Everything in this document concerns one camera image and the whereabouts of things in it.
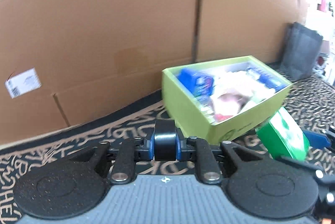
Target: logo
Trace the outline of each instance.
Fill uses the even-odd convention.
[[[164,177],[163,179],[161,179],[162,182],[164,183],[168,183],[171,179],[168,177]]]

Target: green box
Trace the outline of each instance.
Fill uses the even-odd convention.
[[[309,141],[284,107],[256,128],[256,133],[274,159],[286,156],[299,161],[305,160]]]
[[[280,82],[287,84],[287,87],[245,112],[219,123],[211,123],[200,111],[199,101],[179,82],[176,76],[182,68],[186,67],[204,70],[220,66],[225,66],[227,71],[245,70],[248,66],[256,66]],[[164,69],[162,94],[169,116],[175,120],[184,136],[194,135],[206,139],[210,144],[218,144],[223,140],[233,140],[243,135],[271,117],[281,107],[291,85],[291,82],[261,61],[252,56],[245,56]]]

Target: blue item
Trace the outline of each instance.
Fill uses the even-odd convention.
[[[153,134],[150,138],[150,142],[149,142],[149,158],[150,160],[153,160],[154,158],[154,139],[155,138],[155,134]]]
[[[183,68],[180,71],[178,80],[194,97],[208,97],[213,93],[214,78],[211,75]]]
[[[318,149],[331,147],[331,142],[328,137],[323,133],[316,133],[312,131],[303,130],[303,133],[307,137],[309,144]]]
[[[274,88],[276,92],[279,92],[286,87],[285,84],[282,84],[280,81],[275,80],[269,73],[263,71],[260,68],[248,67],[247,72],[255,80],[263,83],[267,88]]]
[[[177,142],[177,149],[175,150],[175,159],[179,161],[181,159],[182,149],[180,147],[180,139],[178,134],[175,135],[175,139]]]

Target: patterned carpet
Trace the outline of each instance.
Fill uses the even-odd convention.
[[[294,83],[284,106],[304,129],[320,131],[334,125],[335,90],[314,76]],[[100,140],[120,143],[129,137],[145,136],[153,131],[157,118],[168,118],[160,92],[78,128],[0,151],[0,223],[14,223],[21,217],[13,201],[12,189],[16,179],[26,172]],[[236,142],[261,154],[267,153],[252,131]],[[332,174],[335,170],[334,157],[328,150],[311,148],[306,160],[324,167],[327,173]],[[193,173],[193,168],[191,162],[151,161],[138,163],[137,172],[184,174]]]

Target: black roller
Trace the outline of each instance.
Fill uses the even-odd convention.
[[[156,161],[175,161],[177,152],[177,133],[175,121],[156,120],[154,152]]]

